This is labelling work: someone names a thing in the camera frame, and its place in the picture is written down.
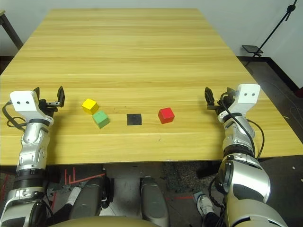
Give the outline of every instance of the black stand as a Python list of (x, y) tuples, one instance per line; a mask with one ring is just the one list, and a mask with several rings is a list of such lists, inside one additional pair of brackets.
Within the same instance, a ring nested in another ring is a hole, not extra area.
[(4, 13), (0, 16), (0, 25), (3, 26), (4, 30), (9, 35), (11, 40), (14, 42), (18, 50), (20, 50), (21, 47), (23, 46), (23, 43)]
[(274, 30), (269, 34), (269, 36), (266, 38), (266, 40), (262, 43), (262, 45), (258, 48), (257, 51), (254, 52), (254, 55), (252, 57), (255, 57), (256, 55), (259, 55), (260, 51), (261, 51), (261, 48), (266, 44), (266, 42), (270, 39), (270, 37), (273, 35), (273, 33), (277, 30), (277, 28), (280, 26), (280, 24), (285, 20), (287, 21), (290, 14), (295, 10), (295, 4), (296, 4), (297, 0), (294, 0), (294, 3), (292, 5), (289, 5), (287, 7), (287, 10), (286, 10), (286, 13), (285, 15), (282, 17), (282, 19), (280, 20), (280, 22), (277, 24), (277, 26), (274, 28)]

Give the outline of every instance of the shoe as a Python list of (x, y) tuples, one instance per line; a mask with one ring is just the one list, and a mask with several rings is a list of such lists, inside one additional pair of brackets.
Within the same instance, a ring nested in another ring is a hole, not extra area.
[(197, 209), (202, 217), (204, 217), (207, 213), (210, 213), (210, 212), (214, 213), (213, 204), (205, 194), (202, 194), (198, 197)]
[(74, 187), (73, 190), (71, 191), (66, 203), (69, 203), (73, 206), (80, 192), (81, 192), (80, 187)]

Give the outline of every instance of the red cube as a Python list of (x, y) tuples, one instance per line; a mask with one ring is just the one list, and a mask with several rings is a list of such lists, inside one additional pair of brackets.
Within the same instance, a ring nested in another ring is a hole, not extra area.
[(175, 118), (173, 111), (169, 107), (160, 109), (158, 116), (162, 124), (172, 122)]

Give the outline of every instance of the green cube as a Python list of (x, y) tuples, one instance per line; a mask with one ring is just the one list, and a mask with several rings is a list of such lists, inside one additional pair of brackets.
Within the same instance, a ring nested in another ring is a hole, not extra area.
[(109, 123), (108, 116), (102, 110), (96, 112), (93, 115), (93, 119), (100, 129)]

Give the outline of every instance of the yellow cube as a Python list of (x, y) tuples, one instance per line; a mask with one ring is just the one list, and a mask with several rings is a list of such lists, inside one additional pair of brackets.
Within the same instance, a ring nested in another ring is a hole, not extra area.
[(90, 98), (88, 98), (87, 100), (85, 100), (84, 103), (82, 103), (82, 107), (85, 112), (91, 115), (93, 115), (99, 109), (98, 104), (94, 100), (91, 100)]

